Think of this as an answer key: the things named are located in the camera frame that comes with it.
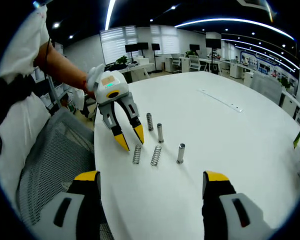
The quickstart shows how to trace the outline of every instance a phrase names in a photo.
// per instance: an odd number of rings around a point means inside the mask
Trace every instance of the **ceiling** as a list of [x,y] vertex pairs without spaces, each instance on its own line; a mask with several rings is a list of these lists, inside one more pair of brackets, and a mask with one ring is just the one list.
[[[105,29],[106,16],[110,0],[53,0],[47,5],[46,25],[49,34],[56,42],[68,46],[79,40],[99,34]],[[257,7],[244,6],[241,3],[258,4],[260,0],[116,0],[109,28],[131,26],[148,27],[154,25],[176,26],[182,23],[210,18],[238,18],[271,25],[292,35],[296,34],[285,18],[275,13],[271,6],[273,22],[269,13]],[[60,27],[53,29],[54,23]],[[180,27],[188,31],[218,32],[223,39],[238,40],[270,49],[299,65],[300,52],[296,42],[273,30],[242,22],[204,22]],[[258,48],[237,43],[244,48]]]

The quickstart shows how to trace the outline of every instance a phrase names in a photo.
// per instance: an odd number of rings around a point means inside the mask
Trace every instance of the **led strip light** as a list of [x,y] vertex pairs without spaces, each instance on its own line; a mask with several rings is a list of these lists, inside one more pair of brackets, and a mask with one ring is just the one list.
[[108,12],[106,14],[106,19],[105,19],[105,27],[104,27],[105,31],[107,31],[109,29],[111,14],[114,9],[115,2],[116,2],[116,0],[110,0],[110,2],[109,2]]
[[244,47],[241,47],[241,46],[235,46],[235,47],[238,48],[238,49],[244,49],[244,50],[252,51],[252,52],[255,52],[255,53],[257,53],[257,54],[266,56],[267,58],[270,58],[270,59],[272,59],[272,60],[275,60],[275,61],[278,62],[279,64],[282,64],[282,65],[285,66],[286,68],[290,69],[292,72],[295,72],[293,69],[291,69],[290,67],[288,67],[288,66],[285,65],[284,63],[278,61],[277,59],[274,59],[274,58],[271,57],[271,56],[268,56],[268,55],[265,55],[265,54],[263,54],[263,53],[261,53],[261,52],[258,52],[258,51],[255,51],[255,50],[251,50],[251,49],[248,49],[248,48],[244,48]]
[[179,28],[179,27],[183,27],[183,26],[187,26],[187,25],[191,25],[191,24],[198,24],[198,23],[206,23],[206,22],[216,22],[216,21],[230,21],[230,22],[240,22],[240,23],[247,23],[247,24],[254,24],[254,25],[258,25],[267,29],[271,29],[279,34],[285,35],[288,38],[295,40],[292,36],[290,36],[288,33],[275,28],[273,26],[269,26],[267,24],[261,23],[261,22],[257,22],[257,21],[251,21],[251,20],[245,20],[245,19],[239,19],[239,18],[210,18],[210,19],[202,19],[202,20],[197,20],[197,21],[190,21],[190,22],[186,22],[186,23],[182,23],[179,25],[174,26],[175,28]]
[[248,43],[248,42],[244,42],[244,41],[231,40],[231,39],[221,39],[221,40],[223,40],[223,41],[230,41],[230,42],[236,42],[236,43],[240,43],[240,44],[248,44],[248,45],[251,45],[251,46],[254,46],[254,47],[257,47],[257,48],[266,50],[266,51],[268,51],[268,52],[270,52],[270,53],[273,53],[273,54],[275,54],[275,55],[278,55],[280,58],[282,58],[282,59],[286,60],[287,62],[289,62],[290,64],[292,64],[292,65],[293,65],[294,67],[296,67],[298,70],[300,69],[300,67],[298,67],[297,65],[295,65],[292,61],[286,59],[284,56],[282,56],[282,55],[280,55],[280,54],[278,54],[278,53],[276,53],[276,52],[274,52],[274,51],[271,51],[271,50],[269,50],[269,49],[267,49],[267,48],[264,48],[264,47],[262,47],[262,46],[254,45],[254,44],[251,44],[251,43]]

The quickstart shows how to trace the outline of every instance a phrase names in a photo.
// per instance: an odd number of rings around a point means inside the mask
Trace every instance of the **gripper jaw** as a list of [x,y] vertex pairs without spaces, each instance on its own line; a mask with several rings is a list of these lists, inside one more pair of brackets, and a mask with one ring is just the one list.
[[[134,102],[132,93],[129,92],[128,95],[125,95],[116,100],[116,102],[122,107],[126,116],[129,119],[130,125],[132,126],[135,134],[139,138],[140,142],[144,144],[144,130],[141,122],[138,119],[139,112],[137,105]],[[122,133],[121,127],[118,123],[115,113],[115,102],[109,102],[104,105],[99,105],[100,113],[103,115],[103,122],[108,129],[112,130],[114,139],[127,151],[129,151],[129,146],[125,139],[124,134]]]

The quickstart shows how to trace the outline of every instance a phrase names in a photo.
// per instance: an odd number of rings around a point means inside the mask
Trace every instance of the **monitor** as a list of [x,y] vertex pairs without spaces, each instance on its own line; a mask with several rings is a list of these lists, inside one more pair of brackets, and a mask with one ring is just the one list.
[[139,50],[147,50],[149,49],[149,45],[147,42],[138,42]]
[[205,47],[212,49],[221,49],[221,39],[206,38]]
[[135,52],[138,51],[138,44],[129,44],[129,45],[125,45],[125,52],[126,53],[130,53],[130,52]]
[[198,44],[190,44],[190,50],[196,51],[196,50],[200,50],[200,45]]
[[160,50],[160,45],[159,43],[151,43],[151,46],[152,46],[152,50],[155,51],[155,50]]

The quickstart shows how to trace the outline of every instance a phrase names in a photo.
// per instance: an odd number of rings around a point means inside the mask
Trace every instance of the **green leaf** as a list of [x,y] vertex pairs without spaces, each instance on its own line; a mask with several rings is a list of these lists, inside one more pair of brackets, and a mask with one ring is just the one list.
[[297,144],[299,142],[300,139],[300,132],[298,133],[298,135],[296,136],[295,140],[293,141],[293,147],[296,148]]

